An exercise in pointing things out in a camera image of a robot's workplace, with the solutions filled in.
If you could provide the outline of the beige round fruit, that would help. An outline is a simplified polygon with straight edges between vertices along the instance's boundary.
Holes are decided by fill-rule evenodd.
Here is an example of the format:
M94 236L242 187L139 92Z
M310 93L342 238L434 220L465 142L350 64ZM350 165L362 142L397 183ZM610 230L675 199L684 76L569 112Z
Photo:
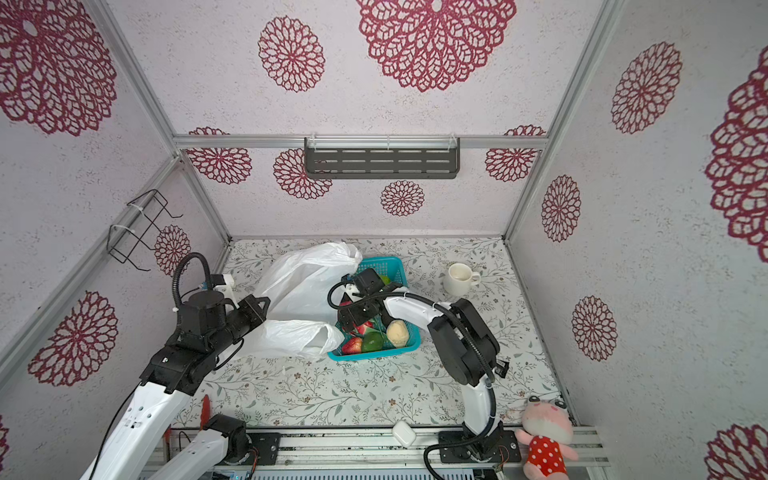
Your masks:
M386 336L395 348L405 347L410 340L408 327L402 320L393 320L387 327Z

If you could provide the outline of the green avocado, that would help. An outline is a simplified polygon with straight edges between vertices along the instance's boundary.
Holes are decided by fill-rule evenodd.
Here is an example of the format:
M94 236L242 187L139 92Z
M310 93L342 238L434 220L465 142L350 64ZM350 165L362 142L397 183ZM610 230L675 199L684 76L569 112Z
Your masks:
M378 331L368 331L362 339L361 352L378 352L385 347L386 335Z

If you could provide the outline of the red apple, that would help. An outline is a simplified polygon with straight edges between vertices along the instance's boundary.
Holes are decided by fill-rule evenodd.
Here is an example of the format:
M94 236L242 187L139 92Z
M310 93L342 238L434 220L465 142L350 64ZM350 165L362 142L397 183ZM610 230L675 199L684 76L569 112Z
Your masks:
M344 356L357 355L362 352L363 339L360 337L353 337L348 340L341 348L341 352Z

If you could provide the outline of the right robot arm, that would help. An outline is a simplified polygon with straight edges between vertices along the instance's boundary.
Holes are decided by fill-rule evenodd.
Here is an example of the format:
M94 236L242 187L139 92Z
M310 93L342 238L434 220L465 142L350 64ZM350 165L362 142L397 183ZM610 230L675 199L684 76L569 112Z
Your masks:
M479 441L499 429L494 383L500 346L469 300L433 301L400 283L385 284L368 268L342 277L326 301L347 333L376 316L403 320L428 333L444 369L461 385L467 436Z

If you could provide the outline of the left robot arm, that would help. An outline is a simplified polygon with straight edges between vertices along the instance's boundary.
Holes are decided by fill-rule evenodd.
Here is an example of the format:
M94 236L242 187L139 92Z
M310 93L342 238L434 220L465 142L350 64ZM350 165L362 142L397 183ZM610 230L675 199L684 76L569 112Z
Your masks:
M150 359L140 380L118 408L84 479L135 479L171 421L191 401L219 357L266 320L267 297L240 301L216 290L184 300L173 294L176 330Z

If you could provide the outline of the red dragon fruit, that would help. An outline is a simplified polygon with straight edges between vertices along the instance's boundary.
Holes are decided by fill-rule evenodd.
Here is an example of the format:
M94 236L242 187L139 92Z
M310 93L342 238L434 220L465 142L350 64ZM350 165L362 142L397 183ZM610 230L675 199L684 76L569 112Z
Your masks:
M375 326L371 321L367 321L361 325L356 326L354 333L359 336L364 336L371 330L375 330Z

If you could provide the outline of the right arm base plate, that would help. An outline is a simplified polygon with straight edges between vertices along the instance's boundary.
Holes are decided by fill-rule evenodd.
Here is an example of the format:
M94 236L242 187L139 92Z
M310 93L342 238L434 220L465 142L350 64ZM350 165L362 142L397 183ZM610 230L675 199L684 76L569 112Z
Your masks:
M512 430L497 428L488 438L463 447L441 447L440 460L459 463L520 463L521 450Z

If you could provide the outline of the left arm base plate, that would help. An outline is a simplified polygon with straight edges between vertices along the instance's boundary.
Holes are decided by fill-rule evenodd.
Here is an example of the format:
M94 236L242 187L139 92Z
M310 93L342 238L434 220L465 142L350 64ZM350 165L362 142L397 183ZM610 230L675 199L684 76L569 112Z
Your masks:
M241 465L251 467L274 466L280 450L282 436L279 433L248 432L246 456Z

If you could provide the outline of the white plastic bag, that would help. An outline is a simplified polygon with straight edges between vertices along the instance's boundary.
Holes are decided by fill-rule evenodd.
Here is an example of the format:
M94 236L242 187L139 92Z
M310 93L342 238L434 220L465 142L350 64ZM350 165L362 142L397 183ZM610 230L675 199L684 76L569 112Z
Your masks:
M336 349L344 334L327 302L331 287L357 271L360 250L345 242L327 242L231 270L235 296L267 297L267 320L246 335L237 359L283 357L316 361Z

